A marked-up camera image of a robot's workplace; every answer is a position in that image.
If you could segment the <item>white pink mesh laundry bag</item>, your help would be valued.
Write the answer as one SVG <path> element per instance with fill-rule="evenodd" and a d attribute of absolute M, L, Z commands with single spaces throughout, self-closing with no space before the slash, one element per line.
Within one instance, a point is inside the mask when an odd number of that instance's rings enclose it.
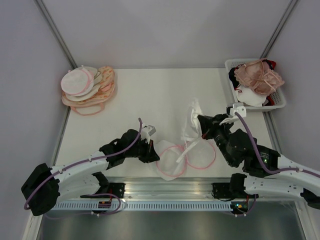
<path fill-rule="evenodd" d="M 206 170 L 216 160 L 216 149 L 211 141 L 187 141 L 173 144 L 162 140 L 154 146 L 159 160 L 151 164 L 151 169 L 163 180 L 172 181 L 183 176 L 187 168 Z"/>

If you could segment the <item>beige pink lace bra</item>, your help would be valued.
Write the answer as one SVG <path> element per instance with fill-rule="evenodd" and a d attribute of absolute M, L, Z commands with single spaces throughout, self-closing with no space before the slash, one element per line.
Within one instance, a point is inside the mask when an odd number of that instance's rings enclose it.
<path fill-rule="evenodd" d="M 240 85 L 258 95 L 269 96 L 285 83 L 274 66 L 275 62 L 261 58 L 242 64 L 234 70 L 234 76 Z"/>

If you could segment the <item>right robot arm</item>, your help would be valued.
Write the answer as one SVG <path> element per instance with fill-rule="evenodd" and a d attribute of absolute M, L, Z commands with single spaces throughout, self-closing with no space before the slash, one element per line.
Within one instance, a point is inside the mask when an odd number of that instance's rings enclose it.
<path fill-rule="evenodd" d="M 257 144 L 244 119 L 236 114 L 244 130 L 231 132 L 232 119 L 227 114 L 197 117 L 202 138 L 214 140 L 230 167 L 242 166 L 227 183 L 213 183 L 215 199 L 243 199 L 262 196 L 286 196 L 304 199 L 314 209 L 320 208 L 320 173 L 298 164 L 278 151 Z"/>

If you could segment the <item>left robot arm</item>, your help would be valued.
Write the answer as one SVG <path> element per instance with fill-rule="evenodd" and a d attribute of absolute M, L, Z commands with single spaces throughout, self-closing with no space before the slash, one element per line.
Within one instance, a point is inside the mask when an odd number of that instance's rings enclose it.
<path fill-rule="evenodd" d="M 110 182 L 104 171 L 123 164 L 128 158 L 145 164 L 159 161 L 151 139 L 155 132 L 151 125 L 139 131 L 129 129 L 121 138 L 103 145 L 85 159 L 60 166 L 39 164 L 21 187 L 24 209 L 40 216 L 65 200 L 106 197 Z"/>

